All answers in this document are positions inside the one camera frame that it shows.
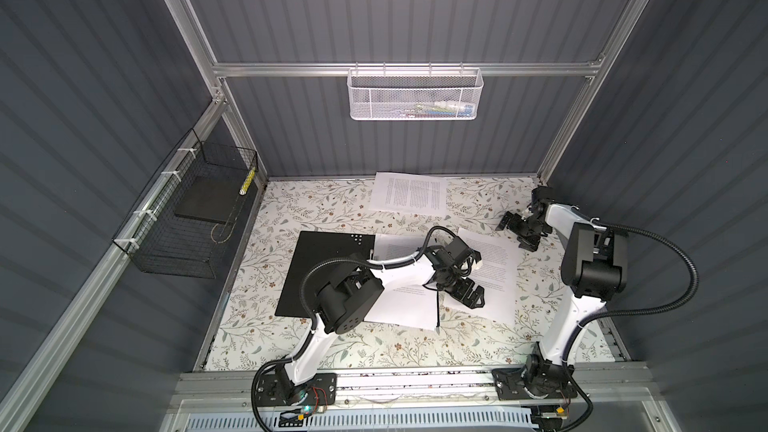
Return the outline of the printed sheet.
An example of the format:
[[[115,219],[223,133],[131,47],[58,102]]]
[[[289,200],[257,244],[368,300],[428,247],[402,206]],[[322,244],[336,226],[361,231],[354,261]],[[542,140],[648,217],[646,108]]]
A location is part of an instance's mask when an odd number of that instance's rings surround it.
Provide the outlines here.
[[[378,172],[369,209],[442,217],[447,213],[447,180],[424,175]]]
[[[373,248],[373,260],[387,264],[397,263],[403,257],[414,255],[423,245],[418,236],[377,234]],[[426,257],[425,265],[416,268],[416,282],[410,286],[385,285],[376,303],[365,317],[366,322],[397,325],[435,331],[438,327],[438,295],[423,287],[434,270]]]
[[[485,305],[469,309],[445,294],[444,306],[498,323],[514,325],[519,296],[517,268],[523,258],[522,250],[507,237],[478,234],[464,228],[459,230],[458,235],[482,256],[480,269],[473,269],[469,278],[484,288]]]

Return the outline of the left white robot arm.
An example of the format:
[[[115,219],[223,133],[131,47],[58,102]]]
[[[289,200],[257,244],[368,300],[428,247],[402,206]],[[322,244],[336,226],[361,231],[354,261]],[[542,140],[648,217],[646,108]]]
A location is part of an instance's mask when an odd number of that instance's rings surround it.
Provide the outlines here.
[[[470,275],[482,266],[482,254],[456,234],[440,245],[426,236],[413,253],[387,260],[359,254],[326,259],[311,268],[299,285],[299,303],[309,315],[302,340],[287,356],[266,362],[257,371],[272,380],[270,405],[301,403],[320,362],[337,338],[360,325],[389,289],[420,287],[445,292],[469,309],[485,305],[484,288]]]

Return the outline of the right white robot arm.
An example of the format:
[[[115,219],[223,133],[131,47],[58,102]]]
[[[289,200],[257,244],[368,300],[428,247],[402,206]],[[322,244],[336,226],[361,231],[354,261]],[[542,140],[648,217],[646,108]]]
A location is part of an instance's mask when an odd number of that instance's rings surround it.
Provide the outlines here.
[[[606,226],[595,225],[575,206],[556,201],[552,188],[538,186],[532,191],[526,218],[507,212],[498,228],[517,236],[519,247],[538,250],[541,239],[555,234],[564,247],[560,267],[566,291],[543,338],[528,356],[521,374],[526,393],[539,399],[561,392],[568,397],[568,380],[562,362],[565,350],[579,322],[599,311],[628,281],[628,236]]]

